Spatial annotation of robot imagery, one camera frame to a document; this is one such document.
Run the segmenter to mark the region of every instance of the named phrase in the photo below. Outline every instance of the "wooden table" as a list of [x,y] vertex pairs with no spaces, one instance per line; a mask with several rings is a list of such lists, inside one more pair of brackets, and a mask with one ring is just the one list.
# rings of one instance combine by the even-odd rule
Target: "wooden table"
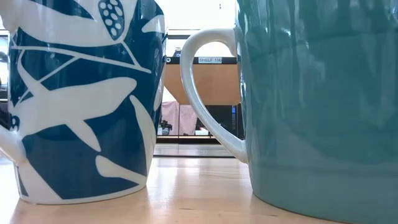
[[0,223],[332,223],[286,212],[253,196],[248,167],[236,159],[155,158],[147,188],[79,205],[19,200],[14,169],[0,161]]

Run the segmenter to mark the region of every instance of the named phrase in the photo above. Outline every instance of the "blue and white mug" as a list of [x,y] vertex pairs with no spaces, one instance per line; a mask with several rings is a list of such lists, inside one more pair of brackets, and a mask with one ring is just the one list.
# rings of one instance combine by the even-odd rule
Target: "blue and white mug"
[[154,0],[1,1],[10,31],[11,131],[21,199],[121,197],[146,186],[167,39]]

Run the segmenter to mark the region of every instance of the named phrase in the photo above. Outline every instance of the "dotted berry design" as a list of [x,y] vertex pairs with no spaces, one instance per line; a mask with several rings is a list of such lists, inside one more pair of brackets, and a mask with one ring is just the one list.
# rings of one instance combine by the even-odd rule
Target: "dotted berry design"
[[123,5],[119,0],[100,0],[99,13],[113,40],[117,40],[124,30]]

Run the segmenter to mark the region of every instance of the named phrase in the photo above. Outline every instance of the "sign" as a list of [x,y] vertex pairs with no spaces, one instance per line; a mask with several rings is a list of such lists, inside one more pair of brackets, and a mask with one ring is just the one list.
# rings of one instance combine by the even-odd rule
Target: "sign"
[[199,63],[223,63],[222,57],[199,57]]

